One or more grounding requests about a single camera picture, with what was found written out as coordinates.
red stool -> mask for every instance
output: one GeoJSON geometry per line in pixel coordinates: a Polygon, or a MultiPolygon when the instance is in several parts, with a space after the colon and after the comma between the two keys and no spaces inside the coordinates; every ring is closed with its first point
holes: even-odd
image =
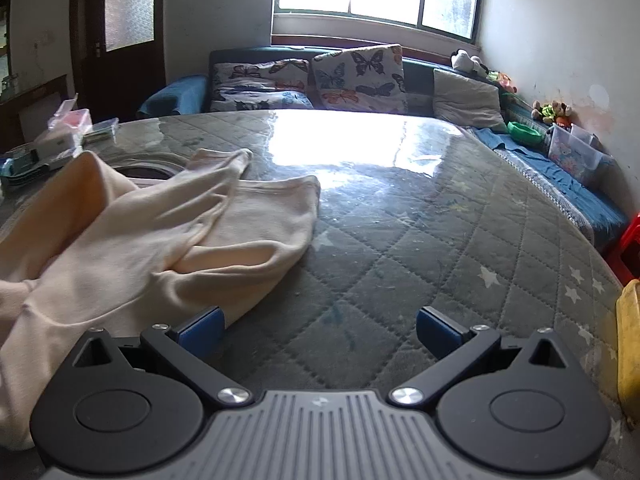
{"type": "Polygon", "coordinates": [[[640,214],[607,253],[605,261],[623,286],[640,278],[640,214]]]}

black circular joint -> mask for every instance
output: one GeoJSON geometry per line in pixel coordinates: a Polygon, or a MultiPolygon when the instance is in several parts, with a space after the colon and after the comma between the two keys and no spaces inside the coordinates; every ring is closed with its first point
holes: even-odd
{"type": "Polygon", "coordinates": [[[89,430],[119,433],[142,423],[151,406],[129,390],[106,390],[85,397],[76,406],[78,422],[89,430]]]}
{"type": "Polygon", "coordinates": [[[47,387],[31,415],[31,436],[46,462],[75,474],[157,466],[187,447],[202,426],[200,399],[173,379],[132,368],[73,379],[47,387]]]}
{"type": "Polygon", "coordinates": [[[498,395],[490,405],[494,419],[506,428],[538,433],[556,427],[564,418],[564,407],[549,394],[535,390],[513,390],[498,395]]]}
{"type": "Polygon", "coordinates": [[[533,365],[472,377],[444,393],[436,422],[459,452],[494,470],[576,469],[597,457],[609,435],[609,415],[581,379],[533,365]]]}

blue gripper pad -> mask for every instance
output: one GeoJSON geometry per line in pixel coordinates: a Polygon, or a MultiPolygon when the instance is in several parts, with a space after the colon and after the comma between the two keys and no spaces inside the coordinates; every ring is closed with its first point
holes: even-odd
{"type": "Polygon", "coordinates": [[[225,314],[218,307],[204,311],[196,320],[188,321],[174,330],[175,342],[204,359],[211,355],[225,331],[225,314]]]}
{"type": "Polygon", "coordinates": [[[418,311],[415,333],[437,359],[446,357],[466,341],[468,330],[430,306],[418,311]]]}

ribbed gray plate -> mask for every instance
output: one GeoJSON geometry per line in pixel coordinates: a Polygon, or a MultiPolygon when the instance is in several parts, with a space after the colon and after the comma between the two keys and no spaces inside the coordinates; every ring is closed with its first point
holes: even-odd
{"type": "MultiPolygon", "coordinates": [[[[75,477],[51,471],[42,480],[75,477]]],[[[488,480],[436,436],[421,412],[375,392],[267,391],[249,408],[219,412],[186,454],[137,480],[488,480]]],[[[593,480],[588,471],[567,478],[593,480]]]]}

quilted mattress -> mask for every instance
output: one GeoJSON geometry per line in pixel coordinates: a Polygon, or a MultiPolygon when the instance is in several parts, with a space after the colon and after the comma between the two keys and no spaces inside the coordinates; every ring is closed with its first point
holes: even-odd
{"type": "MultiPolygon", "coordinates": [[[[118,135],[94,149],[109,160],[249,148],[255,157],[244,178],[313,173],[321,182],[311,247],[227,330],[209,359],[220,371],[256,394],[376,388],[386,395],[434,362],[415,336],[423,305],[508,335],[553,327],[610,411],[596,472],[640,477],[616,400],[620,284],[578,229],[472,135],[430,118],[326,110],[172,116],[124,124],[118,135]]],[[[5,199],[0,220],[23,197],[5,199]]],[[[41,467],[29,456],[0,454],[0,467],[13,467],[9,478],[34,478],[41,467]]]]}

